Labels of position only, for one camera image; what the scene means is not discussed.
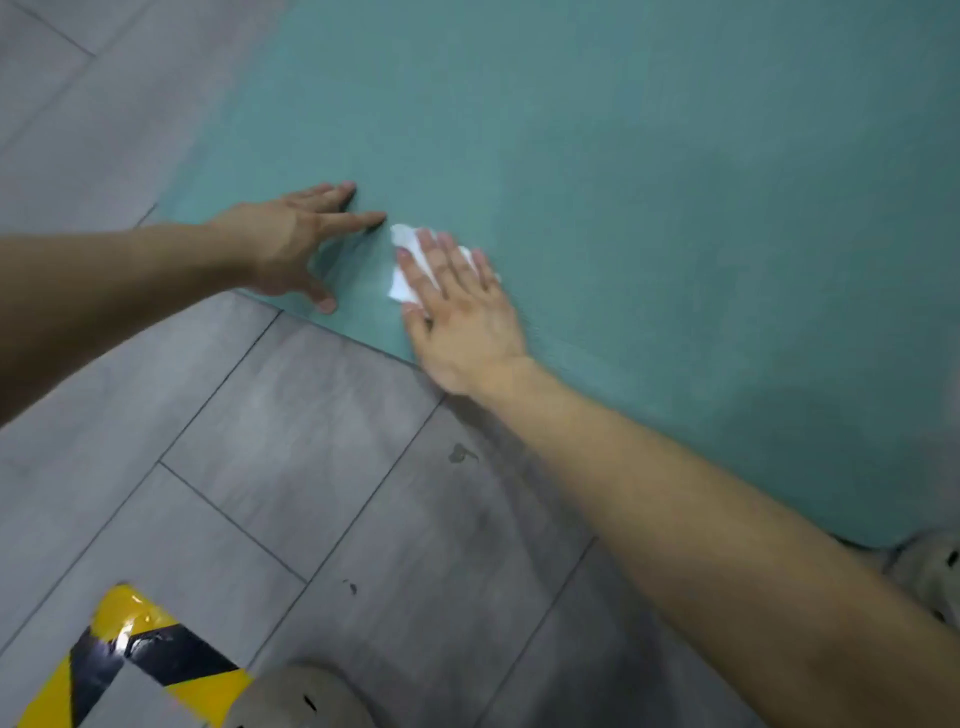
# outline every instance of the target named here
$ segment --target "finger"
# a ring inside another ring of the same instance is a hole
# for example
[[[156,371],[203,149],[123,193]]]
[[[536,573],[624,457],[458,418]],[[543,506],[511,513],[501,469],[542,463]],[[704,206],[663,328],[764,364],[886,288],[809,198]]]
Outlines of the finger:
[[[300,209],[312,211],[314,205],[316,204],[316,200],[320,199],[332,189],[333,185],[329,182],[321,182],[314,187],[307,187],[306,189],[301,189],[296,192],[291,192],[288,195],[284,195],[282,199],[288,205],[293,205],[299,207]]]
[[[470,254],[473,256],[473,264],[477,267],[483,287],[488,291],[499,291],[500,280],[496,277],[487,254],[481,250],[471,251]]]
[[[317,305],[321,313],[330,314],[337,310],[337,300],[324,285],[324,282],[307,274],[300,289]]]
[[[363,232],[382,225],[386,212],[334,212],[317,215],[317,238],[321,241]]]
[[[340,182],[337,186],[319,195],[314,206],[315,212],[339,212],[357,192],[356,182]]]
[[[457,280],[460,281],[460,285],[469,293],[476,293],[482,290],[480,287],[480,279],[470,267],[464,254],[460,252],[460,246],[457,244],[456,238],[449,232],[441,232],[437,235],[437,242],[440,243],[440,247],[446,252],[446,257],[449,259],[453,272],[456,274]]]
[[[417,265],[413,254],[406,248],[396,249],[396,262],[399,263],[400,270],[403,271],[403,277],[407,283],[417,293],[420,303],[433,318],[437,318],[441,309],[446,305],[444,297],[437,286],[433,284],[430,277],[427,276]]]
[[[423,360],[426,345],[430,339],[430,329],[426,324],[426,315],[423,309],[415,303],[405,303],[400,312],[403,314],[403,327],[407,329],[410,344],[414,348],[417,359]]]
[[[433,271],[433,277],[440,285],[443,294],[450,298],[463,293],[463,286],[457,281],[450,266],[450,259],[446,256],[446,251],[437,244],[433,238],[433,233],[424,228],[417,231],[417,239],[420,241],[420,249],[423,251],[423,257],[426,258],[427,265]]]

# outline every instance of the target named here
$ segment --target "green mat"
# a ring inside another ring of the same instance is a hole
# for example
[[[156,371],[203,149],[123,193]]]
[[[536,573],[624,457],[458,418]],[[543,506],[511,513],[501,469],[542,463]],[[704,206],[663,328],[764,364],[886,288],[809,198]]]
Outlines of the green mat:
[[[487,250],[567,382],[890,544],[939,508],[958,7],[301,0],[162,209],[357,180]],[[276,304],[410,358],[388,232],[318,265],[335,316]]]

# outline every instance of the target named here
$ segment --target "hand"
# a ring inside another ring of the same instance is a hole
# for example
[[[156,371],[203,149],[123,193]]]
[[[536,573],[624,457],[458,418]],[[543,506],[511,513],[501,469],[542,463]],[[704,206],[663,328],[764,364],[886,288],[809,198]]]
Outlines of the hand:
[[[331,238],[375,228],[386,212],[343,212],[356,192],[353,182],[327,182],[266,203],[244,203],[217,215],[208,225],[241,241],[253,261],[251,288],[267,296],[306,294],[322,313],[337,301],[307,271],[307,262]]]
[[[488,374],[527,359],[516,311],[483,253],[472,253],[478,275],[449,233],[434,240],[420,230],[417,238],[440,288],[398,248],[403,275],[423,302],[403,305],[403,324],[423,370],[450,394],[476,398]]]

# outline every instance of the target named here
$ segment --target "hazard tape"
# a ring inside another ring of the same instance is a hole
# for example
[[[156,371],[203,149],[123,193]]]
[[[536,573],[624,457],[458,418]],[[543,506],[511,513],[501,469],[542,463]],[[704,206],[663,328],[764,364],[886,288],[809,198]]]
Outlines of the hazard tape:
[[[127,584],[113,587],[17,728],[78,728],[125,663],[220,726],[249,674]]]

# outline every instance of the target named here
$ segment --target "floor stain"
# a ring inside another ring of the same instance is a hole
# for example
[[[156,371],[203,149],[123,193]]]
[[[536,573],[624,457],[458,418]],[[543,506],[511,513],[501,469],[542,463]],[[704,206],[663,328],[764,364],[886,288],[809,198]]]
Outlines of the floor stain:
[[[480,458],[477,457],[477,454],[475,452],[468,450],[463,446],[463,444],[457,443],[456,445],[453,446],[453,452],[451,452],[449,457],[447,457],[446,459],[449,460],[451,463],[462,463],[468,457],[472,457],[477,462],[480,462]]]

